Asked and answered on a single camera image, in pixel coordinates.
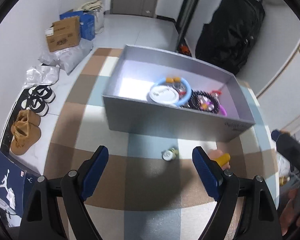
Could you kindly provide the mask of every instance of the screw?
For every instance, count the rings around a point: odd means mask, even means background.
[[[69,177],[74,177],[75,175],[77,175],[77,171],[69,171],[68,175]]]
[[[256,176],[256,180],[259,182],[263,182],[263,177],[258,175],[258,176]]]
[[[228,169],[226,169],[223,173],[228,177],[231,177],[233,175],[233,173]]]
[[[38,179],[37,179],[38,182],[43,182],[44,181],[44,176],[40,176]]]

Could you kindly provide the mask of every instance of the light blue floor tile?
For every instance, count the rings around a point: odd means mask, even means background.
[[[102,93],[106,88],[109,77],[98,76],[93,86],[87,105],[103,106]]]
[[[251,104],[249,104],[249,107],[251,109],[251,112],[252,112],[252,115],[253,115],[253,118],[254,118],[256,124],[264,125],[264,122],[262,120],[262,116],[260,113],[260,108],[256,105],[251,105]]]
[[[149,135],[129,134],[128,156],[161,159],[162,152],[178,147],[178,140]]]
[[[124,212],[124,240],[179,240],[181,210]]]
[[[256,132],[257,140],[261,151],[266,151],[271,149],[269,137],[264,125],[256,124],[254,126]]]
[[[246,87],[243,87],[243,86],[240,86],[243,94],[244,94],[244,97],[246,98],[248,104],[250,105],[255,105],[256,103],[254,102],[253,98],[252,98],[252,95],[250,94],[248,88]]]
[[[274,200],[274,204],[275,204],[276,208],[278,208],[279,197],[277,197],[277,195],[279,195],[279,193],[276,192],[277,186],[276,186],[276,182],[275,182],[275,174],[273,174],[269,178],[265,179],[265,181],[266,181],[266,184],[271,193],[272,199]]]

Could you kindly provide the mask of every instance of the tan boot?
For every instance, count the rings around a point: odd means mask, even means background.
[[[41,130],[32,123],[20,121],[17,122],[15,128],[10,148],[15,155],[23,155],[40,139]]]
[[[17,122],[22,125],[25,122],[32,123],[35,126],[39,126],[41,121],[41,117],[38,116],[36,113],[32,112],[31,110],[21,110],[18,113],[17,120],[11,126],[11,133],[14,135],[16,132],[16,125]]]

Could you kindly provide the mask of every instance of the open box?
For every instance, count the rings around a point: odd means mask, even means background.
[[[148,97],[163,77],[183,77],[193,90],[221,90],[227,117],[160,105]],[[233,74],[170,51],[126,46],[103,92],[111,130],[190,140],[227,142],[255,124]]]

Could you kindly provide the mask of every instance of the black backpack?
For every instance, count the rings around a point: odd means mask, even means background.
[[[247,62],[265,14],[258,0],[222,0],[211,22],[203,26],[196,58],[236,75]]]

